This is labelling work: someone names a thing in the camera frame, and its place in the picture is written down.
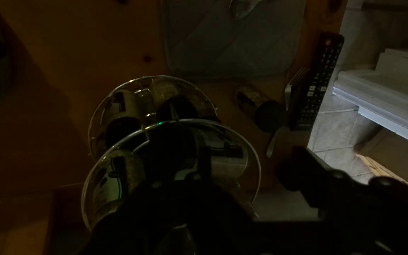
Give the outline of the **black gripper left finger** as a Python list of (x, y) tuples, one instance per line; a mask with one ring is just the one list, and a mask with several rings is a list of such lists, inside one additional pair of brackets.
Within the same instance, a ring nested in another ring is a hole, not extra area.
[(153, 255), (176, 224), (189, 228), (200, 255), (242, 255), (221, 211), (224, 204), (238, 205), (213, 181), (210, 170), (210, 148), (203, 147), (197, 173), (179, 181), (143, 181), (94, 228), (80, 255)]

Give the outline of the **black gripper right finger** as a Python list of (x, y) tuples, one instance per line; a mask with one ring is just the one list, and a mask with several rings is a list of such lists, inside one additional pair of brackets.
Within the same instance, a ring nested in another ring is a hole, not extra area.
[(408, 184), (371, 177), (367, 184), (305, 147), (293, 147), (276, 175), (320, 214), (337, 255), (408, 255)]

